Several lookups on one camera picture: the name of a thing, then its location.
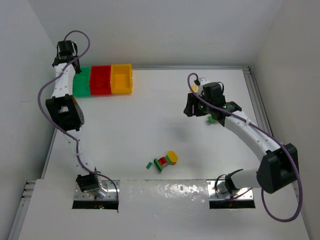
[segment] green block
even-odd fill
[[[213,117],[210,115],[208,116],[208,120],[210,123],[214,124],[216,122],[216,120],[213,119]]]
[[[146,166],[147,169],[151,168],[152,162],[149,162],[148,165]]]
[[[153,160],[153,162],[154,162],[154,165],[156,166],[156,168],[157,168],[157,169],[159,170],[159,172],[161,173],[164,168],[161,166],[161,164],[159,163],[158,159],[155,158],[155,159]]]
[[[170,164],[170,163],[171,163],[171,160],[170,160],[170,158],[168,157],[168,155],[167,155],[167,156],[165,156],[165,159],[166,159],[166,161],[168,162],[168,164]]]
[[[81,66],[81,73],[74,75],[72,94],[74,97],[89,97],[91,66]]]

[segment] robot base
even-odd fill
[[[114,180],[118,193],[120,191],[120,181]],[[90,195],[88,192],[82,192],[76,185],[74,197],[73,197],[73,209],[112,209],[118,210],[118,200],[115,186],[109,180],[100,181],[101,192],[99,197],[95,198],[94,195]]]
[[[223,180],[218,180],[217,185],[222,183]],[[239,189],[238,191],[233,192],[232,194],[218,193],[215,190],[215,180],[208,180],[208,194],[209,194],[209,205],[210,209],[255,209],[255,201],[254,201],[254,193],[252,190],[248,191],[243,196],[227,201],[231,196],[236,197],[244,192],[246,192],[249,188],[244,187]]]

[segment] white wall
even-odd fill
[[[250,65],[281,0],[28,0],[51,41],[85,31],[85,65]],[[73,38],[86,46],[83,37]]]
[[[7,239],[26,180],[41,176],[53,128],[37,105],[54,76],[55,48],[25,0],[0,3],[0,239]]]
[[[285,0],[254,68],[274,135],[298,149],[303,216],[315,240],[320,239],[319,12],[319,0]]]

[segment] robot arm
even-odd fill
[[[59,41],[57,44],[57,54],[52,64],[55,69],[55,76],[59,76],[63,68],[77,56],[78,48],[74,41]],[[65,136],[74,155],[78,174],[76,182],[82,192],[89,192],[93,195],[97,195],[101,187],[98,177],[95,174],[92,174],[96,172],[96,167],[90,160],[90,157],[86,155],[81,144],[82,125],[85,123],[85,118],[76,99],[73,97],[74,76],[80,72],[79,60],[69,65],[64,70],[62,76],[55,81],[53,94],[50,99],[45,101],[45,105],[52,120],[59,127],[80,141],[77,154],[76,142],[68,136]],[[92,173],[88,173],[86,169],[80,166],[77,155],[79,156],[81,163]]]
[[[250,119],[235,102],[226,102],[224,89],[217,82],[206,78],[194,81],[198,86],[197,95],[206,102],[236,114],[247,122],[242,122],[234,116],[212,109],[197,99],[193,93],[188,94],[184,114],[188,117],[211,114],[223,127],[236,134],[257,156],[260,166],[255,170],[239,169],[225,177],[224,187],[230,194],[241,188],[262,188],[267,193],[274,193],[296,180],[295,173],[288,157],[279,145],[270,137],[251,127]],[[297,149],[292,144],[285,145],[298,168]]]

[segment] white tabletop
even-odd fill
[[[234,170],[259,166],[256,156],[232,132],[203,117],[183,114],[190,70],[135,70],[131,95],[77,99],[85,118],[81,144],[98,171],[118,180],[213,179]],[[199,77],[221,81],[227,101],[240,105],[256,122],[242,70],[197,70]],[[146,169],[168,151],[175,166],[161,174]],[[76,174],[72,153],[58,132],[45,179]]]
[[[134,70],[132,95],[78,99],[86,121],[81,142],[99,171],[120,180],[119,213],[72,209],[77,174],[58,132],[19,239],[308,239],[301,215],[279,223],[265,213],[259,189],[254,190],[254,209],[209,209],[206,179],[249,170],[259,162],[227,129],[207,124],[206,117],[183,114],[191,72]],[[223,82],[226,100],[256,121],[242,70],[196,72]],[[154,166],[146,169],[169,150],[179,157],[175,166],[161,174]],[[280,218],[290,217],[297,206],[291,185],[267,194],[266,200]]]

